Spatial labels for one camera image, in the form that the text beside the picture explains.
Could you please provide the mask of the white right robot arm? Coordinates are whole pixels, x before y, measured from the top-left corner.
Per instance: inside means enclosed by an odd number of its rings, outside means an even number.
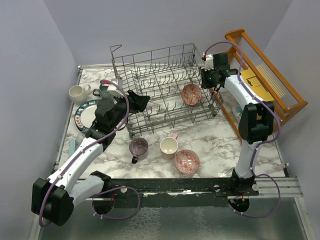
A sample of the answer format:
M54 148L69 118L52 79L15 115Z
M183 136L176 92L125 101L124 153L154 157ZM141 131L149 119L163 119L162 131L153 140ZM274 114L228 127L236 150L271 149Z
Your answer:
M210 89L222 87L228 90L242 108L238 132L242 146L238 163L230 178L230 191L240 196L255 181L254 169L260 152L260 145L273 132L275 106L271 101L263 101L247 85L241 73L231 68L226 53L204 53L204 67L200 69L201 87Z

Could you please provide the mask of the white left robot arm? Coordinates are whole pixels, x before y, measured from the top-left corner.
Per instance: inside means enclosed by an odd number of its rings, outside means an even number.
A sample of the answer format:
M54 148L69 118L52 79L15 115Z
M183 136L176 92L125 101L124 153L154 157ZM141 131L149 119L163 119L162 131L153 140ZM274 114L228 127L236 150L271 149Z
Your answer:
M147 95L128 90L117 100L102 98L97 102L95 119L77 150L57 171L33 183L31 211L38 215L41 227L51 223L62 226L78 203L93 195L103 198L110 193L111 186L106 182L106 176L95 173L81 183L78 179L112 143L129 114L142 113L149 100Z

